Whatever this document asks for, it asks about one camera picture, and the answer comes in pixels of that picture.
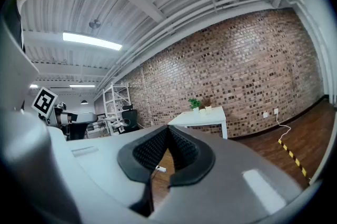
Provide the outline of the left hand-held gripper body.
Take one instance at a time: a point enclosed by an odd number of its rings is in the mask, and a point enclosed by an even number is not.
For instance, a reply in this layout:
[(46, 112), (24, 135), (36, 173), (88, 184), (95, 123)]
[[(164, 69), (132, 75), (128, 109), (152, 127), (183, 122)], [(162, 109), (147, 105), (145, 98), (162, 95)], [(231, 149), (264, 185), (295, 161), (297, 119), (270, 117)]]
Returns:
[(64, 102), (56, 103), (58, 96), (42, 87), (35, 97), (32, 108), (38, 112), (38, 117), (47, 126), (61, 128), (65, 125), (76, 124), (78, 115), (66, 110)]

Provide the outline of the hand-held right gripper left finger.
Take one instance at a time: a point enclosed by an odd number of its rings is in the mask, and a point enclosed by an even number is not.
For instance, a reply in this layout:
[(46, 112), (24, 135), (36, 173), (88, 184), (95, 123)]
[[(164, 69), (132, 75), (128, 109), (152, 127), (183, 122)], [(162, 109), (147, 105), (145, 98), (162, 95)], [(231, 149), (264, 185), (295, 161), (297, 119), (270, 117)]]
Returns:
[(91, 179), (127, 208), (148, 217), (154, 210), (152, 173), (168, 145), (168, 126), (67, 142)]

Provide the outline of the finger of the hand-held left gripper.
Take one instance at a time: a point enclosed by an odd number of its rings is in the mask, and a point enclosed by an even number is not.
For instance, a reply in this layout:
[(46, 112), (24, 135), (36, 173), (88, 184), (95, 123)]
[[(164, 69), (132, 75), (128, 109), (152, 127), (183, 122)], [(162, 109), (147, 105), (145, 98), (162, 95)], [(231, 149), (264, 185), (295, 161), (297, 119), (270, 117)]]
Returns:
[(71, 123), (73, 124), (91, 124), (98, 121), (98, 116), (94, 113), (70, 112)]

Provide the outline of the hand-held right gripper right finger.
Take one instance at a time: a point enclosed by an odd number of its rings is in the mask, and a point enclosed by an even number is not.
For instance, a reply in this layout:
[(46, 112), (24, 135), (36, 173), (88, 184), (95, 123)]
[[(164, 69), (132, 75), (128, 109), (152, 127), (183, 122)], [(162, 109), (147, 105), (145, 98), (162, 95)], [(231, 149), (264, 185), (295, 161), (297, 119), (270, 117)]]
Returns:
[(166, 198), (150, 215), (157, 223), (288, 223), (301, 210), (303, 189), (249, 147), (170, 127), (197, 148), (194, 161), (171, 176)]

